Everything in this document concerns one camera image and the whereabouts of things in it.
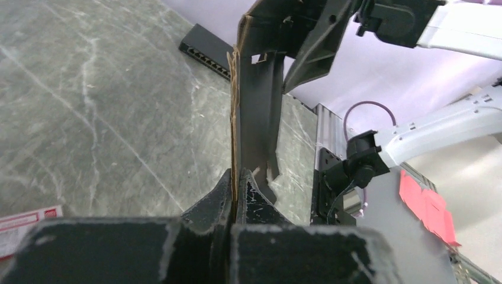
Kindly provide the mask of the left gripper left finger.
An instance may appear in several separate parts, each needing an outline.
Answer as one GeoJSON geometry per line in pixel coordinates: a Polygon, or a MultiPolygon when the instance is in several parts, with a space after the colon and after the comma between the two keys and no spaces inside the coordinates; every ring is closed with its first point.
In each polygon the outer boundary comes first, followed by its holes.
{"type": "Polygon", "coordinates": [[[227,283],[231,172],[175,217],[51,218],[2,283],[227,283]]]}

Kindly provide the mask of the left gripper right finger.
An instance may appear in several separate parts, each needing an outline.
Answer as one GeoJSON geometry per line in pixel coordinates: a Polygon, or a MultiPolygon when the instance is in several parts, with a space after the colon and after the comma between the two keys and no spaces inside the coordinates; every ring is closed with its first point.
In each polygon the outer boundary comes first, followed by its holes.
{"type": "Polygon", "coordinates": [[[354,226],[295,225],[240,177],[231,228],[232,283],[399,283],[395,257],[379,232],[354,226]]]}

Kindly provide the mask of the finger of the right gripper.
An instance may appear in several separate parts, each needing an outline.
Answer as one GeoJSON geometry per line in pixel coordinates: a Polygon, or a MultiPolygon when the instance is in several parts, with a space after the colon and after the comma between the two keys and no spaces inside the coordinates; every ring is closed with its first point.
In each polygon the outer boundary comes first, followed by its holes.
{"type": "Polygon", "coordinates": [[[293,17],[287,55],[294,62],[284,79],[283,93],[329,74],[350,18],[361,4],[361,1],[304,1],[293,17]]]}

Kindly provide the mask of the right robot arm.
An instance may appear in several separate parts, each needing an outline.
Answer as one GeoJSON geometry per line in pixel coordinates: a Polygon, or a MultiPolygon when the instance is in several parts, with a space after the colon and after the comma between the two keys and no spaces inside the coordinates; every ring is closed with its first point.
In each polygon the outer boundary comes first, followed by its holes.
{"type": "MultiPolygon", "coordinates": [[[[323,104],[338,115],[350,111],[348,126],[356,132],[391,125],[381,108],[397,122],[423,117],[501,76],[501,62],[438,49],[410,49],[356,35],[350,22],[329,75],[292,91],[301,102],[323,104]]],[[[411,165],[437,186],[457,230],[501,216],[501,144],[480,137],[424,154],[411,165]]]]}

